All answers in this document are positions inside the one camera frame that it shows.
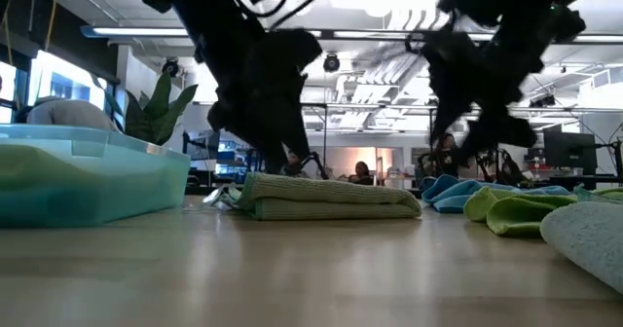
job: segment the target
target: plant leaf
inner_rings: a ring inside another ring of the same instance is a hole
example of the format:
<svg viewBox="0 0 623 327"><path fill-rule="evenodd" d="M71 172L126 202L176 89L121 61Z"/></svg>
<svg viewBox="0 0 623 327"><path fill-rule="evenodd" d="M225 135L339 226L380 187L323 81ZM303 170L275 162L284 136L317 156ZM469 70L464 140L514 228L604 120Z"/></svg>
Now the plant leaf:
<svg viewBox="0 0 623 327"><path fill-rule="evenodd" d="M179 94L179 97L171 103L168 112L152 123L157 145L162 146L171 138L175 130L177 119L181 115L180 112L183 112L188 103L193 100L197 92L197 87L198 85L192 85L184 89Z"/></svg>
<svg viewBox="0 0 623 327"><path fill-rule="evenodd" d="M138 105L140 106L141 109L145 109L145 107L147 106L147 103L149 103L149 96L147 95L147 93L141 91L140 92L140 97L138 98Z"/></svg>
<svg viewBox="0 0 623 327"><path fill-rule="evenodd" d="M121 106L119 105L119 102L117 102L117 99L115 99L115 97L113 97L113 95L110 93L105 93L104 97L106 97L106 102L110 105L110 108L112 108L113 113L117 113L123 117L124 110L121 109Z"/></svg>
<svg viewBox="0 0 623 327"><path fill-rule="evenodd" d="M126 135L155 143L154 130L145 113L133 94L128 94L128 111L126 112Z"/></svg>
<svg viewBox="0 0 623 327"><path fill-rule="evenodd" d="M145 113L151 122L164 116L168 112L168 100L171 94L171 77L168 73L164 73L158 79L154 94L145 106Z"/></svg>

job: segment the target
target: computer monitor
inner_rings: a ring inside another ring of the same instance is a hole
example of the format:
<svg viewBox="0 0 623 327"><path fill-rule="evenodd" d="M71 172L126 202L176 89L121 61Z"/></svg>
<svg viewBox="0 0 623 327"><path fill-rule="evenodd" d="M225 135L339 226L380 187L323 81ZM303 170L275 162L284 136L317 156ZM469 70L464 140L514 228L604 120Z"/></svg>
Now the computer monitor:
<svg viewBox="0 0 623 327"><path fill-rule="evenodd" d="M221 139L219 131L207 130L191 136L184 132L182 152L191 157L191 161L210 161L218 159L218 145Z"/></svg>
<svg viewBox="0 0 623 327"><path fill-rule="evenodd" d="M543 132L545 162L553 167L581 167L585 175L597 169L595 135L591 133Z"/></svg>

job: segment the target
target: teal plastic bin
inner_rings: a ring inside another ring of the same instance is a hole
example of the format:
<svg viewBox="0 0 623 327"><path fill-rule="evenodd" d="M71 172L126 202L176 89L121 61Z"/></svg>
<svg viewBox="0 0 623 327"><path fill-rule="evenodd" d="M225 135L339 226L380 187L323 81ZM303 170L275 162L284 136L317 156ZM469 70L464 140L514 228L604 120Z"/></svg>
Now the teal plastic bin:
<svg viewBox="0 0 623 327"><path fill-rule="evenodd" d="M190 157L83 127L0 125L0 227L86 227L180 205Z"/></svg>

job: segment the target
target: security camera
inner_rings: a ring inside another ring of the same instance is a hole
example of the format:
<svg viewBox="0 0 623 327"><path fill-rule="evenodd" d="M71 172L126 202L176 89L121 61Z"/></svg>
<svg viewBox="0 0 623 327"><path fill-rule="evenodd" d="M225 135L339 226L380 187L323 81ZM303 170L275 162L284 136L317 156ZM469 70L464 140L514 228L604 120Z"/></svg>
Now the security camera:
<svg viewBox="0 0 623 327"><path fill-rule="evenodd" d="M337 54L327 54L324 58L324 65L322 66L327 73L335 73L340 69L340 60Z"/></svg>
<svg viewBox="0 0 623 327"><path fill-rule="evenodd" d="M182 74L182 67L177 63L177 58L170 57L166 59L163 65L163 74L168 73L171 78L177 78Z"/></svg>

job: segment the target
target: gray object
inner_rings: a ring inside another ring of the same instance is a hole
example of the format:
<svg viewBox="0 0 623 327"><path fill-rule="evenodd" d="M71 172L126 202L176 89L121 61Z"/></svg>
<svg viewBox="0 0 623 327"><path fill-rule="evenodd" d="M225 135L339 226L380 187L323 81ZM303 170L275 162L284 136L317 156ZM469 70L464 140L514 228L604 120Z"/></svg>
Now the gray object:
<svg viewBox="0 0 623 327"><path fill-rule="evenodd" d="M545 241L623 294L623 206L585 201L543 219Z"/></svg>

